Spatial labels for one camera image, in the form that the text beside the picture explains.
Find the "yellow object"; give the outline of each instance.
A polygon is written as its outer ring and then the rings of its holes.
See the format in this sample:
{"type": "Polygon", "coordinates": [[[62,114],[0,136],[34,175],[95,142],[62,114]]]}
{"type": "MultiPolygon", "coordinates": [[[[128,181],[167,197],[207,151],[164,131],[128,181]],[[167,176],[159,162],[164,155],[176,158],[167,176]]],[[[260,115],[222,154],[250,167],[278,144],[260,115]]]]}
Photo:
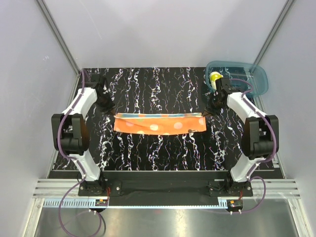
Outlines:
{"type": "Polygon", "coordinates": [[[218,72],[212,72],[209,76],[209,80],[211,81],[211,86],[216,90],[216,83],[215,81],[219,78],[222,78],[223,75],[218,72]]]}

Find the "stainless steel surface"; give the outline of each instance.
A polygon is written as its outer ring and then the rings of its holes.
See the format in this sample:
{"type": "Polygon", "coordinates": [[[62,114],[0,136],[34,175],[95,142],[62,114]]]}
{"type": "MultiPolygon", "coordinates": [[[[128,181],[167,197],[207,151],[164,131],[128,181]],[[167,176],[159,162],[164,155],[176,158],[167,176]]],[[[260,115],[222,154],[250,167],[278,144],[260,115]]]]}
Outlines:
{"type": "Polygon", "coordinates": [[[254,61],[254,64],[258,65],[260,63],[261,59],[263,58],[263,55],[267,51],[271,41],[273,40],[274,36],[276,35],[278,29],[280,28],[282,22],[284,21],[285,17],[287,16],[288,12],[290,11],[291,6],[293,5],[294,2],[295,2],[295,0],[287,0],[286,1],[282,11],[280,12],[279,16],[277,17],[275,24],[273,25],[268,37],[266,38],[266,41],[264,42],[256,60],[254,61]]]}
{"type": "MultiPolygon", "coordinates": [[[[255,203],[246,200],[245,209],[255,203]]],[[[88,236],[97,229],[99,220],[91,213],[74,218],[82,209],[62,209],[66,228],[78,236],[88,236]]],[[[107,209],[102,216],[98,236],[104,237],[297,237],[286,200],[265,200],[249,214],[229,215],[225,211],[107,209]]],[[[66,237],[59,226],[58,209],[43,208],[36,237],[66,237]]]]}
{"type": "Polygon", "coordinates": [[[46,6],[45,1],[44,0],[36,0],[36,2],[38,3],[39,8],[41,9],[45,19],[47,20],[48,25],[50,26],[53,34],[56,37],[56,40],[58,41],[58,43],[59,43],[61,49],[63,50],[66,58],[68,59],[68,62],[70,63],[70,65],[73,68],[73,70],[75,71],[75,73],[78,74],[80,69],[79,69],[77,63],[75,62],[73,56],[71,55],[71,52],[69,51],[63,37],[61,36],[61,34],[56,26],[56,23],[55,23],[53,17],[51,16],[51,14],[46,6]]]}

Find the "orange cloth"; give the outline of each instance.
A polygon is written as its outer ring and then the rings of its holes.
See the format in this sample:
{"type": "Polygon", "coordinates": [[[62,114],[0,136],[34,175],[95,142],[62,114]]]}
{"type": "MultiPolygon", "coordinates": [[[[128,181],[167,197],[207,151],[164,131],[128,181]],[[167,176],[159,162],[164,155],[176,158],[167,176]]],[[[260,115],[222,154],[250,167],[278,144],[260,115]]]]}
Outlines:
{"type": "Polygon", "coordinates": [[[201,113],[178,115],[117,114],[114,131],[148,135],[177,135],[206,131],[206,123],[205,117],[202,117],[201,113]]]}

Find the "cable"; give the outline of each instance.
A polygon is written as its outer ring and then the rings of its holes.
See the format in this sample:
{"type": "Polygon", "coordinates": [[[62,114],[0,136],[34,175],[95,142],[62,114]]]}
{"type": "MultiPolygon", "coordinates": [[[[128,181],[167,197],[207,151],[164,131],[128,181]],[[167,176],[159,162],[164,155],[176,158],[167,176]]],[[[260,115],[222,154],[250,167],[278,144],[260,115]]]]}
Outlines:
{"type": "Polygon", "coordinates": [[[208,188],[212,189],[212,190],[215,190],[215,191],[221,191],[224,187],[224,185],[222,185],[222,187],[219,187],[219,184],[218,184],[218,188],[212,186],[212,185],[206,185],[208,188]]]}
{"type": "Polygon", "coordinates": [[[78,181],[78,183],[80,182],[80,181],[79,181],[79,178],[78,178],[78,177],[79,177],[79,175],[80,175],[80,173],[78,173],[78,174],[77,174],[77,181],[78,181]]]}
{"type": "MultiPolygon", "coordinates": [[[[273,151],[272,151],[272,153],[271,153],[271,156],[270,156],[269,158],[265,159],[265,160],[258,161],[258,163],[266,163],[266,162],[269,162],[269,161],[271,161],[271,160],[274,158],[274,156],[275,156],[275,154],[276,154],[276,151],[277,151],[277,139],[276,139],[276,135],[275,135],[275,133],[274,133],[274,131],[273,131],[271,125],[270,125],[269,122],[267,121],[267,119],[263,116],[263,114],[261,114],[259,111],[257,111],[256,108],[252,105],[252,103],[249,102],[248,99],[244,97],[247,93],[250,93],[250,92],[253,91],[253,86],[252,86],[252,84],[250,84],[249,82],[247,82],[247,81],[245,81],[245,80],[242,80],[242,79],[231,79],[231,80],[242,81],[242,82],[244,82],[244,83],[246,83],[247,85],[250,86],[250,90],[247,90],[247,91],[243,92],[242,95],[241,95],[241,98],[242,98],[242,100],[243,100],[260,118],[262,118],[262,120],[265,122],[265,124],[267,125],[267,127],[268,127],[268,129],[269,129],[269,131],[270,131],[270,133],[271,133],[272,140],[273,140],[273,151]]],[[[247,176],[247,179],[248,179],[249,182],[251,182],[251,181],[254,180],[254,179],[260,179],[260,180],[262,181],[262,183],[263,183],[263,189],[264,189],[264,190],[263,190],[263,196],[262,196],[261,200],[258,202],[258,204],[257,204],[254,208],[252,208],[252,209],[250,209],[250,210],[247,210],[247,211],[243,211],[243,213],[249,213],[249,212],[251,212],[251,211],[256,210],[256,209],[262,204],[262,202],[263,202],[263,200],[265,199],[265,196],[266,196],[267,188],[266,188],[266,183],[265,183],[264,179],[261,178],[260,176],[254,176],[254,177],[252,177],[251,179],[249,179],[250,174],[252,173],[253,169],[255,169],[255,167],[257,167],[257,166],[259,165],[258,163],[256,163],[256,164],[253,165],[253,167],[248,171],[248,173],[247,173],[246,176],[247,176]]]]}
{"type": "Polygon", "coordinates": [[[69,223],[71,223],[71,222],[73,222],[77,217],[79,217],[79,216],[81,216],[81,215],[83,215],[83,214],[85,214],[85,213],[87,213],[87,212],[89,212],[89,210],[86,210],[86,211],[82,211],[82,212],[80,212],[80,213],[78,213],[76,216],[74,216],[72,219],[70,219],[69,221],[67,221],[66,223],[64,223],[64,226],[66,226],[66,225],[68,225],[69,223]]]}
{"type": "Polygon", "coordinates": [[[250,92],[253,91],[252,84],[250,84],[249,82],[247,82],[245,80],[242,80],[242,79],[231,79],[231,80],[242,81],[242,82],[246,83],[247,85],[249,85],[251,87],[250,90],[247,90],[244,93],[242,93],[241,98],[260,118],[262,118],[262,120],[265,122],[265,124],[267,125],[267,127],[268,127],[268,129],[269,129],[269,131],[271,133],[272,140],[273,140],[273,150],[272,150],[271,156],[269,158],[265,159],[265,160],[258,161],[259,163],[267,163],[267,162],[271,161],[275,157],[276,152],[277,152],[277,139],[276,139],[275,132],[273,131],[271,125],[269,124],[268,120],[264,117],[264,115],[262,113],[260,113],[259,111],[256,111],[256,108],[252,105],[252,103],[249,102],[248,99],[244,97],[245,94],[250,93],[250,92]]]}
{"type": "Polygon", "coordinates": [[[242,190],[240,191],[240,197],[238,198],[238,201],[242,198],[242,190]]]}
{"type": "MultiPolygon", "coordinates": [[[[85,181],[85,178],[86,178],[86,171],[85,171],[83,165],[80,163],[80,161],[79,161],[77,158],[75,158],[75,157],[69,157],[69,156],[67,156],[67,155],[64,153],[64,151],[63,151],[63,149],[62,149],[62,147],[61,147],[61,133],[62,133],[62,128],[63,128],[63,125],[64,125],[64,123],[65,123],[65,121],[66,121],[67,116],[71,113],[71,111],[75,108],[75,106],[76,106],[76,104],[78,103],[78,101],[80,100],[80,98],[83,96],[83,93],[84,93],[84,76],[85,76],[85,74],[87,74],[87,72],[85,71],[85,69],[82,69],[82,70],[81,70],[81,75],[82,75],[82,90],[81,90],[81,93],[79,94],[77,100],[73,103],[73,105],[71,106],[71,108],[70,108],[70,109],[65,113],[65,115],[63,116],[62,120],[60,121],[60,124],[59,124],[59,127],[58,127],[58,133],[57,133],[57,146],[58,146],[59,153],[60,153],[65,159],[67,159],[67,160],[72,160],[74,163],[77,163],[78,166],[80,167],[82,173],[84,174],[83,177],[82,177],[82,179],[81,179],[81,181],[79,181],[77,184],[73,185],[73,186],[64,194],[64,196],[63,196],[63,198],[61,199],[61,201],[60,201],[60,203],[59,203],[59,206],[58,206],[58,220],[59,220],[59,224],[60,224],[61,228],[63,229],[63,231],[64,231],[65,233],[67,233],[67,234],[68,234],[69,236],[71,236],[71,237],[78,237],[78,236],[75,236],[75,235],[73,235],[72,233],[70,233],[70,232],[66,229],[65,225],[63,224],[63,221],[62,221],[62,219],[61,219],[61,213],[60,213],[60,212],[61,212],[61,205],[62,205],[64,199],[66,198],[66,196],[71,192],[71,190],[73,190],[75,187],[77,187],[78,185],[80,185],[81,183],[83,183],[83,182],[85,181]]],[[[98,227],[97,231],[96,231],[94,234],[90,235],[89,237],[95,237],[95,236],[99,233],[99,231],[100,231],[100,229],[101,229],[101,226],[102,226],[102,216],[101,216],[101,214],[98,213],[98,212],[96,212],[96,211],[94,211],[94,214],[97,214],[97,215],[98,215],[99,220],[100,220],[100,223],[99,223],[99,227],[98,227]]]]}
{"type": "Polygon", "coordinates": [[[108,194],[108,199],[106,201],[106,204],[97,204],[98,206],[106,206],[106,208],[108,208],[109,206],[109,198],[110,198],[110,193],[111,193],[111,189],[110,187],[106,188],[107,194],[108,194]]]}

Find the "metal floor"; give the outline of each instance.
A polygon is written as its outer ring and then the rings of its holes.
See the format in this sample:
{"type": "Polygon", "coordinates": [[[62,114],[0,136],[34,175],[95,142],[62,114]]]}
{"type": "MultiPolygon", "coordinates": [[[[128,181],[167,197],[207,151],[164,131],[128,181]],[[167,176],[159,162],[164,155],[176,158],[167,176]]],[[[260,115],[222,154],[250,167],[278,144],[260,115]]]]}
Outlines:
{"type": "MultiPolygon", "coordinates": [[[[245,200],[244,210],[255,205],[245,200]]],[[[84,209],[63,208],[62,219],[72,234],[86,237],[98,228],[91,213],[74,218],[84,209]]],[[[223,210],[107,209],[98,237],[297,237],[287,200],[266,199],[258,210],[229,215],[223,210]]],[[[66,237],[57,208],[43,208],[36,237],[66,237]]]]}

